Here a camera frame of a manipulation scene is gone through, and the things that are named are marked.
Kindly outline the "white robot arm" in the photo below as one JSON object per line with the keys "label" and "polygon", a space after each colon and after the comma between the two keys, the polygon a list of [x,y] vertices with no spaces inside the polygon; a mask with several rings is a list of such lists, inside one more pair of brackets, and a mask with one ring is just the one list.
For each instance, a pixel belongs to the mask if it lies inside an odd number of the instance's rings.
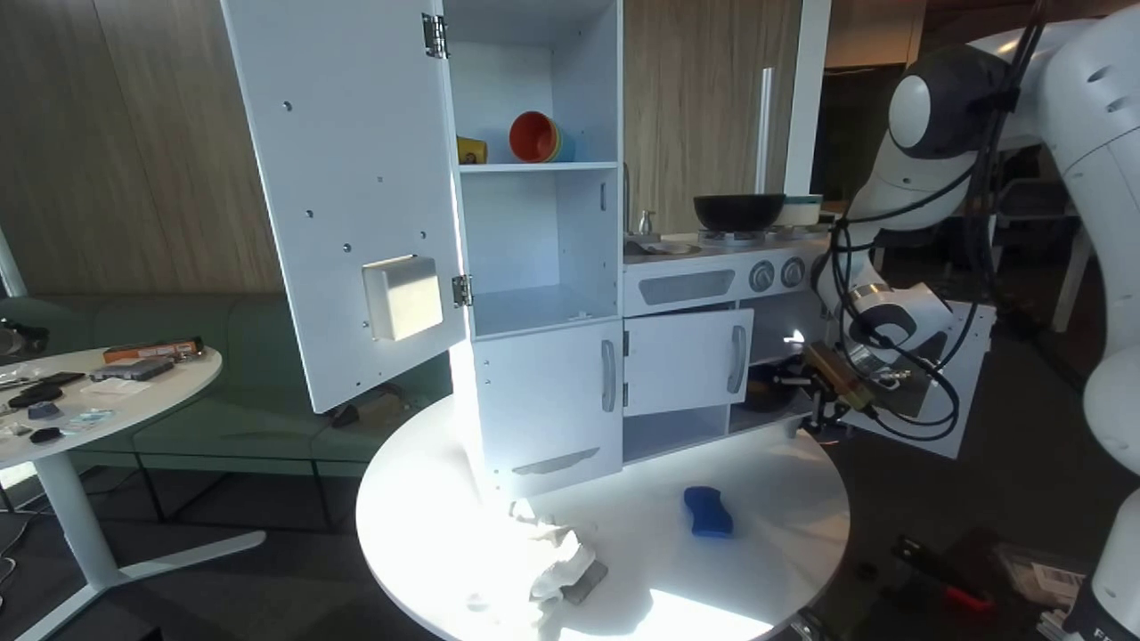
{"label": "white robot arm", "polygon": [[819,274],[840,307],[879,231],[934,227],[965,203],[992,152],[1040,145],[1088,238],[1103,281],[1103,354],[1081,389],[1085,421],[1140,405],[1140,5],[1103,18],[1024,25],[920,60],[894,89],[885,136],[837,227],[852,266]]}

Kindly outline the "black and brass gripper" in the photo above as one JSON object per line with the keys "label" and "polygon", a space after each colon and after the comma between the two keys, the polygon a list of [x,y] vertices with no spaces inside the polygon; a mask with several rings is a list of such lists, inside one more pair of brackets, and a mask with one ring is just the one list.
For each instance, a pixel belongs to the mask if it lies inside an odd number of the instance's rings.
{"label": "black and brass gripper", "polygon": [[824,383],[824,393],[847,408],[868,408],[868,405],[891,402],[885,389],[877,383],[865,370],[859,370],[847,361],[847,354],[837,346],[808,343],[801,361],[806,361],[806,370]]}

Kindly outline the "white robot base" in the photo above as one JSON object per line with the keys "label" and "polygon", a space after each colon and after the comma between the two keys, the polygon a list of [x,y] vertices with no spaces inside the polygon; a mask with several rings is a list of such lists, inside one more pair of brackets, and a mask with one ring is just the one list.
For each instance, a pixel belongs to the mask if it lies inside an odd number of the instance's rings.
{"label": "white robot base", "polygon": [[1140,641],[1140,348],[1111,354],[1081,389],[1096,447],[1111,460],[1115,517],[1060,624],[1066,641]]}

